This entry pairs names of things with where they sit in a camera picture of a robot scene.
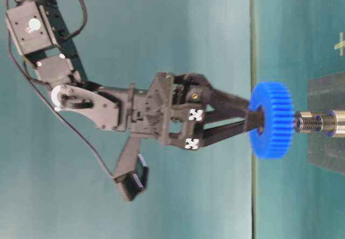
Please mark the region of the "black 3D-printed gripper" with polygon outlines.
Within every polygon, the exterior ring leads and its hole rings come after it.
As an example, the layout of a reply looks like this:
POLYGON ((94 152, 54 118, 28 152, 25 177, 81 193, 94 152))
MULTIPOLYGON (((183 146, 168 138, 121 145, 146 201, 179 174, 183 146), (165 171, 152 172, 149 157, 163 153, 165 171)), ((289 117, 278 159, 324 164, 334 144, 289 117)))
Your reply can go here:
POLYGON ((131 145, 155 139, 167 146, 197 150, 264 128, 262 110, 249 101, 212 88, 203 75, 159 72, 147 90, 84 83, 60 84, 51 91, 54 110, 79 113, 104 131, 130 133, 131 145), (207 106, 214 110, 206 112, 207 106), (205 121, 243 118, 204 129, 205 121))

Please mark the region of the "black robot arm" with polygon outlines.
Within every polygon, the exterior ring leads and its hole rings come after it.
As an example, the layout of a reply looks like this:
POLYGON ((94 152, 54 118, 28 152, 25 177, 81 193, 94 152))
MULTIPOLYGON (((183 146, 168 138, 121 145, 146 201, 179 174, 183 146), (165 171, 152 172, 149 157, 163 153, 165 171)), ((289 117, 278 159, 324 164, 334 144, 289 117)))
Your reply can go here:
POLYGON ((187 150, 264 128, 261 109, 212 87, 200 74, 159 72, 146 90, 104 87, 89 81, 56 0, 15 0, 6 8, 9 42, 23 59, 32 85, 47 88, 55 114, 71 111, 98 129, 128 131, 124 152, 138 152, 142 139, 187 150))

